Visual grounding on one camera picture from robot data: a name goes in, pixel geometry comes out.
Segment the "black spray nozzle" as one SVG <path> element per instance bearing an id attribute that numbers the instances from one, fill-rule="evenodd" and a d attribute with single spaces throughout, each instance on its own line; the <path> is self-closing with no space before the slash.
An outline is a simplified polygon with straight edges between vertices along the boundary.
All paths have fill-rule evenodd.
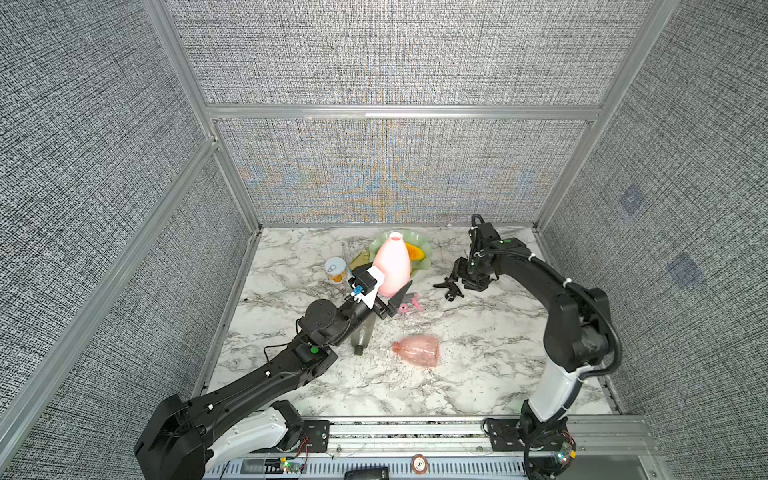
<path id="1" fill-rule="evenodd" d="M 434 284 L 433 287 L 435 289 L 444 289 L 444 298 L 449 302 L 453 302 L 456 298 L 464 297 L 457 281 L 451 277 L 445 277 L 442 282 Z"/>

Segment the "opaque pink spray bottle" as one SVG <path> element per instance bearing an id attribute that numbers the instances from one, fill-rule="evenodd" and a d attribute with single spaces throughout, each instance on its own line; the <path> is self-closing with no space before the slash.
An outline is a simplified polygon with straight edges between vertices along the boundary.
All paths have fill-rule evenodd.
<path id="1" fill-rule="evenodd" d="M 392 297 L 411 277 L 411 260 L 401 232 L 391 232 L 376 253 L 373 265 L 384 274 L 378 293 Z"/>

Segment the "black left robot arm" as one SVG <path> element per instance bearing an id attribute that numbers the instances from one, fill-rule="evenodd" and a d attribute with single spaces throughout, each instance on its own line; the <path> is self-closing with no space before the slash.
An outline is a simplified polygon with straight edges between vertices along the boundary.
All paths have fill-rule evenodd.
<path id="1" fill-rule="evenodd" d="M 292 451 L 304 420 L 284 394 L 323 375 L 343 343 L 371 315 L 394 316 L 411 285 L 380 298 L 385 277 L 373 265 L 356 269 L 341 305 L 313 301 L 298 332 L 251 373 L 210 393 L 161 401 L 134 446 L 147 479 L 201 479 L 213 467 L 259 450 Z"/>

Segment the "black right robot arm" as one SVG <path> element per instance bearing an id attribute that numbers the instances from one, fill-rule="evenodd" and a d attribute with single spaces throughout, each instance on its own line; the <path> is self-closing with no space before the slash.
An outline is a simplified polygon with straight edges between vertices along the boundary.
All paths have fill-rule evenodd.
<path id="1" fill-rule="evenodd" d="M 623 345 L 612 324 L 610 302 L 560 274 L 517 238 L 503 238 L 480 214 L 471 216 L 470 248 L 438 286 L 453 301 L 465 290 L 482 292 L 503 276 L 523 286 L 546 309 L 543 346 L 547 364 L 521 417 L 540 426 L 556 423 L 579 395 L 585 380 L 615 372 Z"/>

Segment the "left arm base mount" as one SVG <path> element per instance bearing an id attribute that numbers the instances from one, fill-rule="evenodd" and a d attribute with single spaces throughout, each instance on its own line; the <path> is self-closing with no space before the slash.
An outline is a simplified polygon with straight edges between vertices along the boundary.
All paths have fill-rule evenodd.
<path id="1" fill-rule="evenodd" d="M 278 425 L 285 429 L 275 446 L 268 451 L 302 453 L 326 453 L 330 440 L 331 422 L 306 420 L 287 400 L 276 401 L 271 408 L 278 413 Z"/>

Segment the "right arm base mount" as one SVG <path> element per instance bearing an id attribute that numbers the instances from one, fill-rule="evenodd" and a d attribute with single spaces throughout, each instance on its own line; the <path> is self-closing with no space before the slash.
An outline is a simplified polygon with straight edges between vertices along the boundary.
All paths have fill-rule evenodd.
<path id="1" fill-rule="evenodd" d="M 550 454 L 552 464 L 566 465 L 576 456 L 576 441 L 568 431 L 566 413 L 559 407 L 554 414 L 540 419 L 530 401 L 525 400 L 516 420 L 488 417 L 481 429 L 494 452 L 544 452 Z"/>

